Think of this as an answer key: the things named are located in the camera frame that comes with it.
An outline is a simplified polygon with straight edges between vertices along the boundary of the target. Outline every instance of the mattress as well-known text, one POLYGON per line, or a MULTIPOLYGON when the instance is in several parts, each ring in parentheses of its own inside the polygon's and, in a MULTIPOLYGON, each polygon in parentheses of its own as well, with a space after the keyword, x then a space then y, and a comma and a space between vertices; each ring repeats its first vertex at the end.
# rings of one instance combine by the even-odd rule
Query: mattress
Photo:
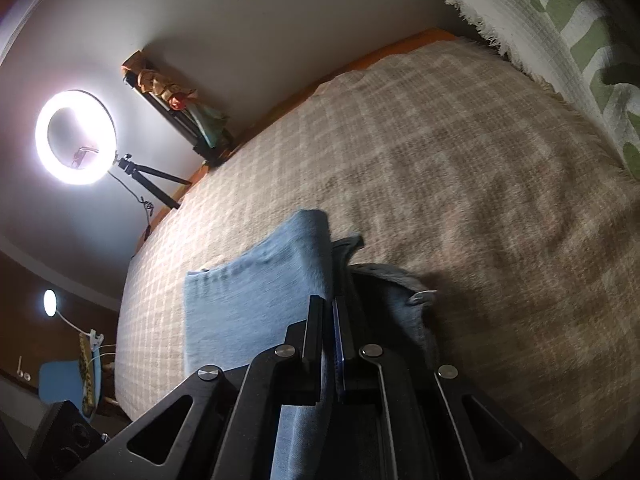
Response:
POLYGON ((121 406, 137 418, 185 377, 188 270, 320 208, 333 238, 364 237, 354 262, 437 288, 427 322, 446 362, 596 476, 640 429, 640 199, 595 131, 463 40, 323 84, 207 174, 132 259, 121 406))

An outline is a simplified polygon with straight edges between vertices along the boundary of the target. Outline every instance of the red object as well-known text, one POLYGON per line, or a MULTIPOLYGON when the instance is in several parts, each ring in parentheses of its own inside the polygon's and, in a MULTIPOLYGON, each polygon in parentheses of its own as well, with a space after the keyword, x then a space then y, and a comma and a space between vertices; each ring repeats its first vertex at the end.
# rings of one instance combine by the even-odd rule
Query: red object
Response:
POLYGON ((169 106, 176 111, 184 110, 187 107, 187 96, 178 92, 169 99, 169 106))

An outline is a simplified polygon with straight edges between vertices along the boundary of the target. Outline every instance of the black tripod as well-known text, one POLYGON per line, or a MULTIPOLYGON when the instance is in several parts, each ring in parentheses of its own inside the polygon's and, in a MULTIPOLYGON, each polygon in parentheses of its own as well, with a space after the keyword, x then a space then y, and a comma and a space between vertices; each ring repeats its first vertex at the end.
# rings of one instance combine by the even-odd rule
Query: black tripod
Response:
POLYGON ((178 204, 173 198, 167 195, 167 193, 162 191, 162 189, 156 186, 156 184, 151 182, 141 173, 148 173, 149 175, 159 176, 160 178, 164 178, 165 180, 171 180, 172 182, 184 184, 185 186, 190 186, 191 182, 189 180, 184 180, 179 176, 173 176, 163 171, 154 170, 154 168, 150 168, 148 166, 140 166, 139 164, 132 162, 130 159, 131 154, 127 153, 127 155, 121 157, 118 160, 118 166, 122 168, 126 174, 131 175, 135 181, 139 182, 143 187, 145 187, 145 189, 147 189, 158 200, 162 201, 167 207, 171 209, 179 209, 180 204, 178 204))

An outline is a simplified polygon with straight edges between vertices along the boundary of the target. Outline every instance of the black cable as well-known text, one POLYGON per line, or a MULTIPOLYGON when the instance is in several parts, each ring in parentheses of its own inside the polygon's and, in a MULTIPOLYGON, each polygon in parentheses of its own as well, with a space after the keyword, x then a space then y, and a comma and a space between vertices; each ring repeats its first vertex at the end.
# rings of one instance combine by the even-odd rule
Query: black cable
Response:
POLYGON ((138 197, 132 190, 129 189, 129 186, 127 186, 127 184, 125 184, 117 176, 115 176, 113 173, 111 173, 111 171, 107 171, 107 173, 109 173, 113 178, 115 178, 120 183, 120 185, 122 187, 124 187, 124 189, 129 191, 135 197, 135 199, 139 203, 142 204, 142 207, 145 209, 145 215, 146 215, 145 241, 146 241, 146 239, 149 238, 149 235, 151 234, 151 220, 150 220, 150 217, 153 216, 153 214, 154 214, 154 204, 153 204, 153 202, 150 202, 149 200, 145 200, 145 197, 143 197, 143 196, 138 197))

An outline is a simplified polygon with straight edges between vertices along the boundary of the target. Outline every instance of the blue chair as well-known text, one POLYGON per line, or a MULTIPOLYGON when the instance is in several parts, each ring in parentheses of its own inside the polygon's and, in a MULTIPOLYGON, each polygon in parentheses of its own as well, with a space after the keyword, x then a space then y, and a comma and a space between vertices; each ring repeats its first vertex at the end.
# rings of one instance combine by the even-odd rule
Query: blue chair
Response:
MULTIPOLYGON (((92 357, 95 382, 95 405, 100 399, 102 366, 100 364, 100 349, 95 349, 92 357)), ((80 415, 89 422, 95 415, 95 408, 90 416, 82 413, 82 378, 78 361, 52 361, 40 367, 38 375, 38 396, 45 404, 53 404, 61 400, 70 400, 75 404, 80 415)))

